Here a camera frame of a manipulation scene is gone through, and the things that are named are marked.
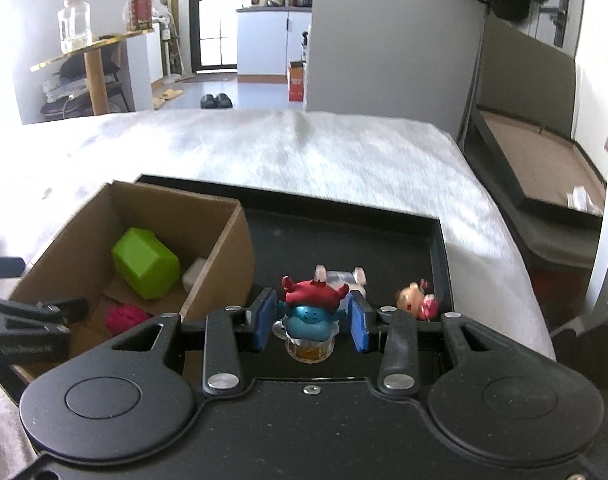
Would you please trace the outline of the white USB charger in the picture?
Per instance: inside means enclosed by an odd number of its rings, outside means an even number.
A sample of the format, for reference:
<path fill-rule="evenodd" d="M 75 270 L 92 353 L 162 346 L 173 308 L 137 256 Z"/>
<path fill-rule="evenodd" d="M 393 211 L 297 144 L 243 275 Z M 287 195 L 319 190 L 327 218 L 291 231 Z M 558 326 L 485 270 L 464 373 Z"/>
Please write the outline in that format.
<path fill-rule="evenodd" d="M 206 262 L 207 260 L 205 258 L 197 257 L 191 263 L 191 266 L 189 266 L 189 268 L 185 270 L 185 273 L 183 273 L 181 281 L 183 288 L 185 289 L 185 292 L 187 294 L 191 292 L 193 286 L 197 282 L 197 278 L 200 276 L 202 270 L 204 269 Z"/>

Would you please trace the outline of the blue red crab figurine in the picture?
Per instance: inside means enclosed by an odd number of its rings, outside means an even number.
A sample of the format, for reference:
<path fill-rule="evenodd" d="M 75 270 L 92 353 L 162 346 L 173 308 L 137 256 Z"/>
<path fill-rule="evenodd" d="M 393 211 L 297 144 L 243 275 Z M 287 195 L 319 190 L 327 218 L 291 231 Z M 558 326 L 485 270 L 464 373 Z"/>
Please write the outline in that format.
<path fill-rule="evenodd" d="M 324 278 L 295 282 L 286 275 L 281 280 L 284 298 L 278 301 L 272 333 L 283 341 L 287 354 L 297 362 L 319 364 L 334 350 L 334 339 L 346 320 L 342 301 L 351 291 Z"/>

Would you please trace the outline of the brown cardboard box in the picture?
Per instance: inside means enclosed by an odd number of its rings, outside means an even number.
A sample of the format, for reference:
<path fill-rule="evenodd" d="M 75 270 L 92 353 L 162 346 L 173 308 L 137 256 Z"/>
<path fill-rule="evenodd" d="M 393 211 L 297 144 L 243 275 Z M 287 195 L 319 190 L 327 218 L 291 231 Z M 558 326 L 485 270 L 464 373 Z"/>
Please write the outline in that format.
<path fill-rule="evenodd" d="M 118 306 L 185 321 L 245 304 L 254 252 L 239 202 L 142 183 L 105 185 L 61 229 L 12 292 L 25 304 L 81 297 L 71 356 L 106 341 Z"/>

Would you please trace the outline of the pink bear figurine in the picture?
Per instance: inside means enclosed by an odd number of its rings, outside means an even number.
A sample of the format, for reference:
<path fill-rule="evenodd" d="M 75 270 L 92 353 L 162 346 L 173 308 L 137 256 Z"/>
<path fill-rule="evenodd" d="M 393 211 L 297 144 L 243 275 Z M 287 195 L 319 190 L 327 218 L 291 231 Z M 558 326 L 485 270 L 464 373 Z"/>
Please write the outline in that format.
<path fill-rule="evenodd" d="M 117 336 L 147 321 L 149 318 L 151 318 L 151 315 L 141 308 L 131 304 L 122 304 L 108 309 L 105 326 L 112 336 Z"/>

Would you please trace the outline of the green cube charger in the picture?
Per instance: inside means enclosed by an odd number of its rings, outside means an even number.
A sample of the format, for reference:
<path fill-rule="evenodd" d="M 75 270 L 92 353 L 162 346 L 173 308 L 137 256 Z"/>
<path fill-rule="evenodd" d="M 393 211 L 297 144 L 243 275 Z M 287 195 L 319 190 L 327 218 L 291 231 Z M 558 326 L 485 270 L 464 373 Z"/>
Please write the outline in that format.
<path fill-rule="evenodd" d="M 180 280 L 180 260 L 156 235 L 130 228 L 112 248 L 116 272 L 143 299 L 159 299 Z"/>

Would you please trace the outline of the small red-dress doll figurine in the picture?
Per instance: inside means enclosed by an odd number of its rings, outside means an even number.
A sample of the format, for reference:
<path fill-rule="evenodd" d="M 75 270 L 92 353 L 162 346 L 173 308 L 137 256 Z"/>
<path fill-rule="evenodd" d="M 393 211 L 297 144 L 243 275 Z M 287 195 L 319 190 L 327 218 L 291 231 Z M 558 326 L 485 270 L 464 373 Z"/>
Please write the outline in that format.
<path fill-rule="evenodd" d="M 412 282 L 395 296 L 395 307 L 410 313 L 416 320 L 430 322 L 438 315 L 438 302 L 430 293 L 430 283 Z"/>

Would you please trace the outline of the white grey bunny block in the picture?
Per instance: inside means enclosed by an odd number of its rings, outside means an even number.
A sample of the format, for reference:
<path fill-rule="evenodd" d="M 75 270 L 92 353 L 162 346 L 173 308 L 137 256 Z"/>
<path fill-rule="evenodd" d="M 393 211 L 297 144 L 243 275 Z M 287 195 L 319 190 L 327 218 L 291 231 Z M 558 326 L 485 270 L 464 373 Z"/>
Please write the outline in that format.
<path fill-rule="evenodd" d="M 317 282 L 324 282 L 334 289 L 340 289 L 342 286 L 347 285 L 351 292 L 357 290 L 362 296 L 367 296 L 367 277 L 365 270 L 361 266 L 356 266 L 353 271 L 329 271 L 322 264 L 318 264 L 313 274 L 313 279 Z"/>

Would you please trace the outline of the black shallow tray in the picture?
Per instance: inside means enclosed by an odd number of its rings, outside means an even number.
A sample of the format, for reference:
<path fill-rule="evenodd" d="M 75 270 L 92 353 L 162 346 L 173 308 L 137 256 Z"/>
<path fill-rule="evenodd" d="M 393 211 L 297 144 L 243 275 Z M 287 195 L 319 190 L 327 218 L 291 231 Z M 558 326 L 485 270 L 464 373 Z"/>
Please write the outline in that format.
<path fill-rule="evenodd" d="M 253 287 L 246 304 L 266 287 L 283 298 L 281 278 L 295 282 L 313 277 L 317 264 L 330 271 L 366 272 L 366 300 L 373 310 L 392 307 L 399 290 L 426 280 L 439 312 L 453 310 L 450 276 L 441 223 L 427 217 L 213 182 L 141 176 L 136 182 L 238 200 L 245 212 L 255 252 Z M 419 378 L 432 384 L 451 370 L 444 338 L 421 323 Z M 293 360 L 275 336 L 266 351 L 241 353 L 244 378 L 369 378 L 377 380 L 383 352 L 360 354 L 351 334 L 335 338 L 325 362 L 308 365 Z"/>

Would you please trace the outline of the pair of dark slippers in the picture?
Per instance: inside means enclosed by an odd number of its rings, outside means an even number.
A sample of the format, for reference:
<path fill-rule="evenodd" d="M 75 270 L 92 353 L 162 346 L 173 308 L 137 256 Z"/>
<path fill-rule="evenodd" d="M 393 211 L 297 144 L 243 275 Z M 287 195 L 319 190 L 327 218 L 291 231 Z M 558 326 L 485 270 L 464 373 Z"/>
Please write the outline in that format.
<path fill-rule="evenodd" d="M 217 96 L 207 93 L 201 97 L 200 107 L 202 110 L 229 110 L 233 103 L 226 93 L 218 93 Z"/>

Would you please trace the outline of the gold round side table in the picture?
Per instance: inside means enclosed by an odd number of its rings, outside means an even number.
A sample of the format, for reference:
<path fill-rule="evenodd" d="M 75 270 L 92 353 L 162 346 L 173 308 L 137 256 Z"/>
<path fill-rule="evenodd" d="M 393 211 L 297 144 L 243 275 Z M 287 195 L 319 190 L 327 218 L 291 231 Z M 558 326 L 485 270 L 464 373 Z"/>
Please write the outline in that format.
<path fill-rule="evenodd" d="M 57 55 L 55 58 L 49 58 L 46 61 L 39 62 L 30 66 L 31 73 L 38 72 L 42 68 L 46 68 L 55 62 L 62 61 L 64 58 L 70 58 L 73 55 L 82 54 L 84 68 L 86 69 L 87 88 L 89 91 L 90 101 L 93 114 L 95 116 L 105 115 L 110 113 L 110 103 L 108 102 L 106 84 L 104 81 L 104 70 L 101 56 L 101 49 L 104 47 L 120 44 L 127 39 L 144 36 L 154 32 L 153 28 L 135 30 L 134 32 L 125 32 L 104 39 L 95 39 L 87 47 L 78 48 L 67 53 Z"/>

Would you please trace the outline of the clear glass jar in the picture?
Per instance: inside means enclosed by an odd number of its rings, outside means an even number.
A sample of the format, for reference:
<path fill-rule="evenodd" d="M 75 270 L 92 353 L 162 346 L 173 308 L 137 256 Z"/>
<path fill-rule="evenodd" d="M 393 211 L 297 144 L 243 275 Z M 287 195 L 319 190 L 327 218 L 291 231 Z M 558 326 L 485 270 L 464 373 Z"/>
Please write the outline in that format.
<path fill-rule="evenodd" d="M 57 12 L 60 46 L 63 54 L 87 48 L 93 42 L 90 4 L 84 0 L 64 0 Z"/>

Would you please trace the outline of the orange cardboard box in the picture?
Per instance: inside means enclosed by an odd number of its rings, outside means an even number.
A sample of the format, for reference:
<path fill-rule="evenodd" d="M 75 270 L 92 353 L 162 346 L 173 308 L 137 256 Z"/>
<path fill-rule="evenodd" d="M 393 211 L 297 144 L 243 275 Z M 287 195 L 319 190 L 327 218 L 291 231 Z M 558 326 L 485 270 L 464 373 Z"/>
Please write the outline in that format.
<path fill-rule="evenodd" d="M 305 63 L 290 62 L 287 70 L 287 98 L 290 102 L 303 102 L 305 96 Z"/>

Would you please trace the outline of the black open storage bench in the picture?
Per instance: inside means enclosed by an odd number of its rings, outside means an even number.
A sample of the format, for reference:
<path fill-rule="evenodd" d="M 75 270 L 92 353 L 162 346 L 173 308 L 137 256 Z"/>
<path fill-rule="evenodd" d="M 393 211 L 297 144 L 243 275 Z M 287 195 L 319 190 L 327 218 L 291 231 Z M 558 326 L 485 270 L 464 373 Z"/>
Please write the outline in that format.
<path fill-rule="evenodd" d="M 459 145 L 528 266 L 595 260 L 606 181 L 572 138 L 575 90 L 572 58 L 487 16 Z"/>

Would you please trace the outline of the red tin box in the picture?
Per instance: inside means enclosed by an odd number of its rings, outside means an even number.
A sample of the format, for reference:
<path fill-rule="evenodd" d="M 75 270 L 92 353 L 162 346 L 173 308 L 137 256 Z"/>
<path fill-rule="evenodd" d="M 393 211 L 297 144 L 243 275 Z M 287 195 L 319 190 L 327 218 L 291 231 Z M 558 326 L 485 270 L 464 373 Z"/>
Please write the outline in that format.
<path fill-rule="evenodd" d="M 152 27 L 152 0 L 129 0 L 127 10 L 129 32 L 147 30 Z"/>

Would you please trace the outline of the white kitchen cabinet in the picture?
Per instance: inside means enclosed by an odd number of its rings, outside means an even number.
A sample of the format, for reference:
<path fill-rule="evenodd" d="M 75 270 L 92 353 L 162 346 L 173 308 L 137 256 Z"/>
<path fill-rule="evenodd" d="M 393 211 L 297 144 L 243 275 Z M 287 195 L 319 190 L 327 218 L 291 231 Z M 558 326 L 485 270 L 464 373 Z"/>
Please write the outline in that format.
<path fill-rule="evenodd" d="M 238 76 L 244 81 L 287 80 L 290 62 L 302 56 L 303 33 L 309 32 L 313 12 L 304 8 L 240 9 Z"/>

